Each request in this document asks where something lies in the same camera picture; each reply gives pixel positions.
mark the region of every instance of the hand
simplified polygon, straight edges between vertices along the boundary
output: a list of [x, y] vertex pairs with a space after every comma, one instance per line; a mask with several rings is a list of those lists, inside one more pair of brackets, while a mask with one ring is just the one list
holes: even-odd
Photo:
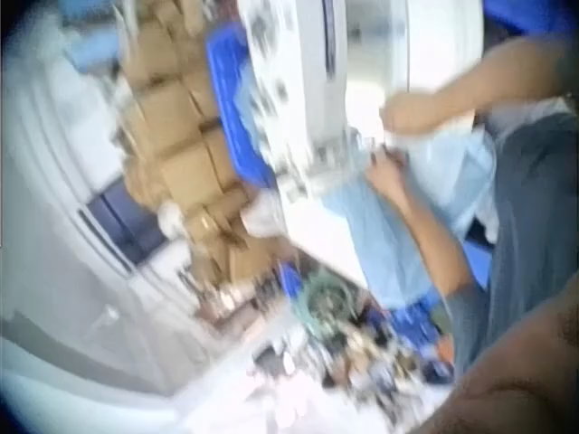
[[403, 173], [407, 164], [406, 155], [400, 151], [389, 152], [383, 148], [372, 157], [372, 165], [365, 174], [366, 179], [393, 205], [402, 206], [406, 200]]
[[401, 92], [388, 99], [380, 113], [384, 129], [396, 134], [419, 135], [433, 131], [446, 117], [435, 94]]

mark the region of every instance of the table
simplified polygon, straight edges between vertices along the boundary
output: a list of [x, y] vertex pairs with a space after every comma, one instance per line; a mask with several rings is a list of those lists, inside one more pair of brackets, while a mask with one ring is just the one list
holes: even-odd
[[[476, 64], [483, 50], [481, 0], [408, 0], [408, 82], [436, 90]], [[474, 114], [446, 129], [470, 131]], [[316, 199], [282, 200], [288, 237], [298, 248], [361, 288], [367, 282], [346, 219]]]

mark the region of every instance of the white machine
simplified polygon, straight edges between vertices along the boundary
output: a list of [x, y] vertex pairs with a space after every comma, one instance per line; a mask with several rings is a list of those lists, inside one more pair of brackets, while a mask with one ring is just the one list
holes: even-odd
[[296, 193], [344, 181], [383, 141], [379, 108], [407, 83], [405, 1], [239, 0], [265, 107], [262, 153]]

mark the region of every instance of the worker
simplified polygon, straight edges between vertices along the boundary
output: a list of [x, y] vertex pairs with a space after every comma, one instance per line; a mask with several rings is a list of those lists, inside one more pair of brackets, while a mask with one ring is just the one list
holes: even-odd
[[[394, 96], [385, 105], [384, 126], [416, 135], [499, 102], [576, 92], [578, 54], [563, 40], [506, 42], [437, 93]], [[578, 142], [571, 111], [521, 127], [507, 139], [498, 158], [500, 226], [486, 289], [473, 277], [460, 243], [408, 190], [403, 156], [375, 155], [367, 179], [409, 228], [452, 321], [460, 378], [416, 432], [567, 432], [577, 423]]]

